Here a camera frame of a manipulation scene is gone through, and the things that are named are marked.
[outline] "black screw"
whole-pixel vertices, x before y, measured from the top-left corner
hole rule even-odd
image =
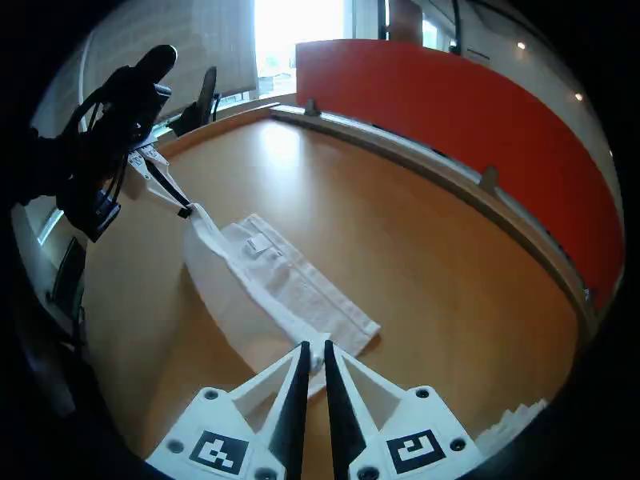
[[[456,438],[455,440],[453,440],[451,442],[451,444],[449,445],[449,447],[454,451],[454,452],[459,452],[460,450],[464,449],[464,447],[466,446],[466,442],[462,439],[462,438]]]
[[[380,471],[374,466],[366,466],[358,470],[358,480],[378,480]]]
[[[185,446],[179,440],[169,440],[166,448],[168,448],[172,454],[179,454],[185,449]]]
[[[207,390],[205,392],[205,398],[207,400],[215,400],[216,398],[218,398],[218,392],[215,390]]]
[[[254,475],[255,480],[276,480],[276,474],[271,468],[258,468]]]

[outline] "wooden table surface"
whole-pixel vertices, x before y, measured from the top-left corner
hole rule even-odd
[[[576,315],[543,268],[476,210],[336,138],[261,120],[171,159],[220,227],[256,213],[381,325],[360,359],[431,385],[474,437],[505,409],[551,400]],[[144,201],[90,248],[89,348],[129,447],[146,457],[203,386],[253,375],[226,344],[182,261],[184,220]],[[326,395],[307,411],[304,478],[331,478]]]

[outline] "black cable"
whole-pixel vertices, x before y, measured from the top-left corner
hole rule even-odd
[[[113,201],[115,202],[115,199],[118,197],[118,194],[120,193],[120,185],[118,185],[118,182],[121,182],[124,179],[124,169],[126,168],[127,154],[125,154],[123,158],[124,158],[124,162],[120,165],[118,170],[116,170],[115,175],[113,176],[113,178],[111,179],[111,182],[109,183],[109,188],[107,189],[106,193],[100,198],[100,201],[96,205],[95,207],[96,210],[100,210],[100,207],[104,204],[105,200],[108,199],[112,189],[114,188],[114,185],[117,185],[117,186],[116,186],[116,191],[114,194]]]
[[[460,55],[462,52],[462,26],[460,25],[460,5],[458,0],[452,0],[454,6],[455,19],[455,47],[451,49],[452,54]]]
[[[91,113],[91,120],[89,120],[89,128],[87,128],[86,131],[91,132],[92,129],[94,128],[95,118],[96,118],[96,115],[98,114],[98,105],[99,105],[99,102],[97,102],[94,105],[94,111]]]
[[[129,156],[128,154],[124,154],[122,156],[122,168],[120,169],[120,175],[118,176],[118,184],[115,187],[114,199],[112,200],[113,203],[115,203],[116,200],[118,200],[118,196],[120,195],[120,188],[122,187],[122,183],[124,182],[124,179],[125,179],[126,160],[128,156]]]
[[[164,188],[167,192],[169,192],[169,194],[175,198],[180,205],[184,206],[185,208],[187,208],[190,204],[189,200],[187,200],[184,195],[182,195],[180,192],[178,192],[175,187],[173,185],[171,185],[171,183],[169,182],[169,180],[166,179],[166,177],[162,174],[162,172],[160,170],[158,170],[158,168],[156,167],[156,165],[154,165],[152,162],[150,162],[149,160],[145,159],[145,164],[146,164],[146,168],[148,169],[149,173],[151,174],[151,176],[153,178],[155,178],[156,180],[158,180],[158,183],[160,185],[162,185],[162,188]]]

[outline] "orange partition panel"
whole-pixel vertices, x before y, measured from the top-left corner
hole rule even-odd
[[[604,179],[567,125],[508,78],[456,55],[400,42],[296,47],[297,101],[425,143],[498,184],[570,256],[597,308],[613,292],[624,239]]]

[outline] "white towel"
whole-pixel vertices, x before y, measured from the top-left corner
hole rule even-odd
[[[380,325],[260,217],[221,232],[200,205],[192,207],[185,263],[209,313],[254,372],[304,340],[311,343],[313,366],[320,367],[327,338],[355,356],[376,335]],[[321,368],[308,395],[325,384]]]

